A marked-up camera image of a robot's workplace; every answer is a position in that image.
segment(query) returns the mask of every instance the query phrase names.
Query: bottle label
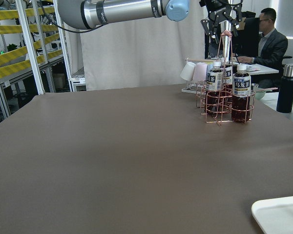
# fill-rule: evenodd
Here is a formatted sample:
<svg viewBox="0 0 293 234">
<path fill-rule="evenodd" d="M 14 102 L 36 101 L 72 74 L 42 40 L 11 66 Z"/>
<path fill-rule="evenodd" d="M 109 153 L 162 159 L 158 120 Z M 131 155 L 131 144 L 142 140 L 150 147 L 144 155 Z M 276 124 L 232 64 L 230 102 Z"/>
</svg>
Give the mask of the bottle label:
<svg viewBox="0 0 293 234">
<path fill-rule="evenodd" d="M 207 73 L 206 89 L 210 91 L 221 90 L 222 72 L 209 72 Z"/>
<path fill-rule="evenodd" d="M 233 93 L 236 95 L 251 94 L 251 76 L 233 77 Z"/>
<path fill-rule="evenodd" d="M 224 84 L 232 84 L 232 67 L 226 67 Z"/>
</svg>

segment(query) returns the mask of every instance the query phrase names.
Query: yellow tape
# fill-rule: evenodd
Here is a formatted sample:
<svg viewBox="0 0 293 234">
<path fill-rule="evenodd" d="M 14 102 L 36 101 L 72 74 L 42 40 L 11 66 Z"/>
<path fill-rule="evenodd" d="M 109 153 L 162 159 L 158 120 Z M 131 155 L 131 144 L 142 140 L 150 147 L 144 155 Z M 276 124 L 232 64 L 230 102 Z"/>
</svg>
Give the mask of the yellow tape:
<svg viewBox="0 0 293 234">
<path fill-rule="evenodd" d="M 54 7 L 44 7 L 44 10 L 47 14 L 54 13 Z M 35 16 L 34 9 L 25 9 L 26 15 L 28 17 Z M 41 8 L 38 8 L 39 15 L 43 15 L 43 11 Z M 17 10 L 9 10 L 9 11 L 0 11 L 0 20 L 10 20 L 17 19 L 19 17 L 19 13 Z"/>
<path fill-rule="evenodd" d="M 57 50 L 57 51 L 48 53 L 48 58 L 52 59 L 62 53 L 63 53 L 62 50 Z M 38 63 L 44 62 L 44 56 L 43 55 L 38 56 L 37 62 Z M 1 67 L 0 68 L 0 78 L 12 75 L 14 73 L 20 72 L 20 71 L 25 70 L 26 68 L 30 68 L 30 67 L 31 67 L 30 60 L 25 60 L 23 62 L 18 62 L 18 63 L 12 64 L 12 65 Z"/>
<path fill-rule="evenodd" d="M 43 32 L 57 31 L 57 26 L 54 25 L 42 25 Z M 38 32 L 36 24 L 29 25 L 29 31 L 31 33 Z M 20 25 L 0 25 L 0 34 L 12 34 L 12 33 L 22 33 L 22 28 Z"/>
<path fill-rule="evenodd" d="M 58 39 L 59 37 L 60 37 L 59 33 L 54 34 L 52 36 L 45 38 L 44 43 L 49 44 L 49 43 L 53 42 L 54 40 Z M 37 50 L 37 49 L 41 48 L 41 41 L 40 40 L 36 41 L 33 45 L 34 45 L 35 50 Z M 0 66 L 4 65 L 7 62 L 12 61 L 20 56 L 27 54 L 27 52 L 28 52 L 27 47 L 24 46 L 19 49 L 16 49 L 16 50 L 7 52 L 3 55 L 0 55 Z"/>
</svg>

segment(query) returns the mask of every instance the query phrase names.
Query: silver thermos cap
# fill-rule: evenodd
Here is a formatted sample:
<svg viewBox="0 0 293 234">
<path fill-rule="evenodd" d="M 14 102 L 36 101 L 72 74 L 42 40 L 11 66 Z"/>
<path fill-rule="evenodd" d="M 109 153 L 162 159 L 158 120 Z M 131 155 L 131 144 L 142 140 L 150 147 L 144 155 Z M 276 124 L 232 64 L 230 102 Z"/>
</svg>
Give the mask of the silver thermos cap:
<svg viewBox="0 0 293 234">
<path fill-rule="evenodd" d="M 285 65 L 283 76 L 285 76 L 285 77 L 293 77 L 293 63 Z"/>
</svg>

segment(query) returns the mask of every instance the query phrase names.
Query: computer monitor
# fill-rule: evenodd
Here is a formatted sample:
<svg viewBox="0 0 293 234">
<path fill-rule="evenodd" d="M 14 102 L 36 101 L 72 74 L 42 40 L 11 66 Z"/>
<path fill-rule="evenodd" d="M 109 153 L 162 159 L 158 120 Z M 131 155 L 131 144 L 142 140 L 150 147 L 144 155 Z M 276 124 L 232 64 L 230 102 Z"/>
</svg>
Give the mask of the computer monitor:
<svg viewBox="0 0 293 234">
<path fill-rule="evenodd" d="M 232 36 L 232 51 L 239 56 L 258 56 L 259 18 L 245 18 L 244 29 Z"/>
</svg>

